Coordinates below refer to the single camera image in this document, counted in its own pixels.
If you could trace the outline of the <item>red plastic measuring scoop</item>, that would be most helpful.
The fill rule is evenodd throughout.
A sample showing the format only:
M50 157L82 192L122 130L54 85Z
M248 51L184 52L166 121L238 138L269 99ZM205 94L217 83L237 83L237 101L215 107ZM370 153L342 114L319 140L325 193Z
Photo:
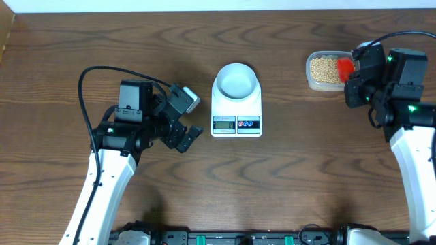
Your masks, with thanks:
M340 81L345 83L349 79L349 75L355 72L352 59L346 57L337 59L337 72Z

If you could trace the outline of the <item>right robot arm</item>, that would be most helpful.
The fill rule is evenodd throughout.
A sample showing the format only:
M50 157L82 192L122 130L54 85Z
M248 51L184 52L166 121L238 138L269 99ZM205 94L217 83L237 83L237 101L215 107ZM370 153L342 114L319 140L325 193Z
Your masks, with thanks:
M424 52L365 42L352 50L358 70L345 82L349 108L369 105L399 164L409 210L409 243L435 243L435 105L423 103Z

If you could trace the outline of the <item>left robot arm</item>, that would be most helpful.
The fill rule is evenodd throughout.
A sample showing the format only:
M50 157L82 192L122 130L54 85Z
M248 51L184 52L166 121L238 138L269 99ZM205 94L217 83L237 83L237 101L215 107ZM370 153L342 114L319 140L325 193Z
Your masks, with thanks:
M62 244L108 243L142 152L155 140L186 152L203 129L186 127L179 119L199 102L193 91L177 84L163 89L152 80L121 81L118 105L109 108L91 130L87 176Z

